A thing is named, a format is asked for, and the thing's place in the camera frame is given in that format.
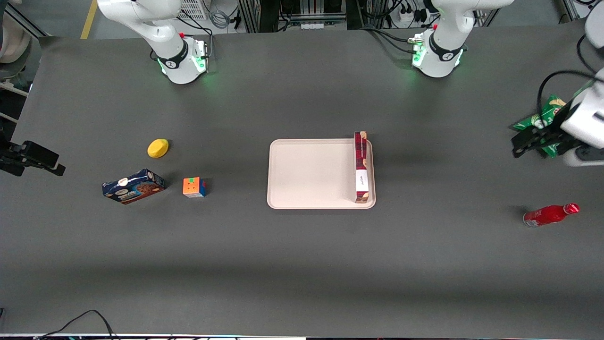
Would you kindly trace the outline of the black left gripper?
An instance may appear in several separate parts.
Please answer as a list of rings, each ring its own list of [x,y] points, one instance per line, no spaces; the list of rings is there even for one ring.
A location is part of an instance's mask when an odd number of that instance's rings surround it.
[[[512,137],[513,156],[520,158],[529,151],[537,151],[542,158],[561,155],[558,146],[572,138],[588,138],[588,102],[586,96],[577,96],[568,106],[561,125],[552,123],[543,128],[535,126],[518,131]]]

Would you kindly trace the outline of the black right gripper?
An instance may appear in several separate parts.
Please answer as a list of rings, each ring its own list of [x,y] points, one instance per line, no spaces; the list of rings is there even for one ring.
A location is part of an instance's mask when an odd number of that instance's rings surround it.
[[[32,141],[24,141],[21,155],[11,150],[0,152],[0,170],[13,176],[22,176],[25,166],[47,169],[48,172],[62,177],[65,166],[58,163],[59,155]]]

